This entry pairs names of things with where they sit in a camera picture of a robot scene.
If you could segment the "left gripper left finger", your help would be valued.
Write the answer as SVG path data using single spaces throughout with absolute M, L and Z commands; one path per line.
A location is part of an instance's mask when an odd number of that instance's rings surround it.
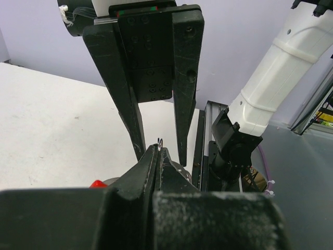
M 158 146 L 150 145 L 137 164 L 104 189 L 105 200 L 116 196 L 126 201 L 152 200 L 158 154 Z

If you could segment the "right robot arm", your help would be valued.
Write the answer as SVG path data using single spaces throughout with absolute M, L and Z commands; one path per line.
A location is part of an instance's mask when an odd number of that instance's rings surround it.
M 137 158 L 145 153 L 140 86 L 167 82 L 174 99 L 180 164 L 187 163 L 187 137 L 196 104 L 204 19 L 198 5 L 175 1 L 107 5 L 83 41 L 119 111 Z M 225 190 L 251 165 L 268 122 L 283 100 L 332 46 L 332 1 L 294 1 L 269 50 L 237 97 L 212 127 L 219 153 L 211 166 L 212 190 Z

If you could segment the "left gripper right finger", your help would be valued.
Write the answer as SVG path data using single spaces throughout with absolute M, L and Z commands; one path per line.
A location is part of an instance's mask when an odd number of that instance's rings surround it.
M 162 193 L 200 193 L 186 175 L 187 171 L 171 159 L 167 148 L 153 147 L 153 191 Z

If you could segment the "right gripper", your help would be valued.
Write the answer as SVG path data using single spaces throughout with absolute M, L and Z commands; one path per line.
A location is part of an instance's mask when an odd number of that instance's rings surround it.
M 171 14 L 174 7 L 176 4 L 112 5 L 109 15 L 117 18 L 118 25 L 85 27 L 83 41 L 118 109 L 138 160 L 146 151 L 138 102 L 166 100 L 173 95 L 178 157 L 185 167 L 196 107 L 204 18 L 199 5 L 183 5 Z

